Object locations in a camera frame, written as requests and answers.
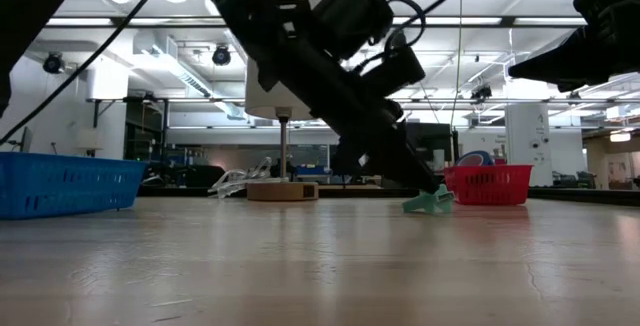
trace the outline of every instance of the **white cylinder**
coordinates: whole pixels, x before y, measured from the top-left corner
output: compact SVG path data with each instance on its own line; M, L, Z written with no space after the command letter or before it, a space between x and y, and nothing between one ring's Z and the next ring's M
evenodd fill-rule
M311 8L320 0L310 0ZM278 82L269 92L265 92L258 82L258 66L249 59L246 74L245 112L252 116L276 120L276 108L289 108L290 120L311 120L309 108Z

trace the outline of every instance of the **wooden table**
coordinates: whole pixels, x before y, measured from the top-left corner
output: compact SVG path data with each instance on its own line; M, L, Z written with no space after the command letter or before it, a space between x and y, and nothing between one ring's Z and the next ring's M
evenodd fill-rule
M0 223L0 325L637 325L640 209L141 199Z

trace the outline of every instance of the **blue plastic basket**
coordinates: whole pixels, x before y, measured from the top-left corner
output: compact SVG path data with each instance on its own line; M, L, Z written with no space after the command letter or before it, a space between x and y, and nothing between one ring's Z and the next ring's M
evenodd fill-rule
M0 152L0 218L131 207L146 166L135 161Z

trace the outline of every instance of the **green object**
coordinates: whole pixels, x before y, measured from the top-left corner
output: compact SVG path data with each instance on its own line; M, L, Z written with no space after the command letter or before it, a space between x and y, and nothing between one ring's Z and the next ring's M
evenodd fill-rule
M453 193L447 190L445 184L440 185L435 194L423 192L420 196L402 204L404 212L416 212L424 210L427 214L435 214L438 210L442 213L450 213L453 205Z

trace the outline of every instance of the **wooden block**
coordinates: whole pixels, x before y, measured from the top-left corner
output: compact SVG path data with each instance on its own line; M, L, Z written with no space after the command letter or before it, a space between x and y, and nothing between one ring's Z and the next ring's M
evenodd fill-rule
M312 201L318 199L315 182L249 183L250 201Z

